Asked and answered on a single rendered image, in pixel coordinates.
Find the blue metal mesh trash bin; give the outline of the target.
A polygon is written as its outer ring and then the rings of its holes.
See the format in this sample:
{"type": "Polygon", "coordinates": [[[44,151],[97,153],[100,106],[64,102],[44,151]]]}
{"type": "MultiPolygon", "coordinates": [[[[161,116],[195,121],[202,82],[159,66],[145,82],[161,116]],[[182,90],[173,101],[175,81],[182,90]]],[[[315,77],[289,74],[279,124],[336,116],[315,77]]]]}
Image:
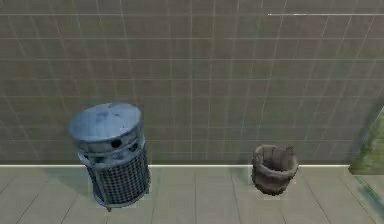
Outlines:
{"type": "Polygon", "coordinates": [[[95,105],[79,112],[68,132],[101,206],[126,207],[149,193],[151,177],[138,107],[122,102],[95,105]]]}

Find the green glass shower panel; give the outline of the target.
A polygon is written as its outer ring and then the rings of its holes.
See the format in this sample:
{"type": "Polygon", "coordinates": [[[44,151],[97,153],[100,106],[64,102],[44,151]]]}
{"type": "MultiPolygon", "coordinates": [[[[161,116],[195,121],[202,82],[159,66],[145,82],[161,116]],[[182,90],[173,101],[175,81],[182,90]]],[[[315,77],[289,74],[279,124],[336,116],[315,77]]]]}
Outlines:
{"type": "Polygon", "coordinates": [[[353,175],[384,175],[384,107],[364,136],[349,171],[353,175]]]}

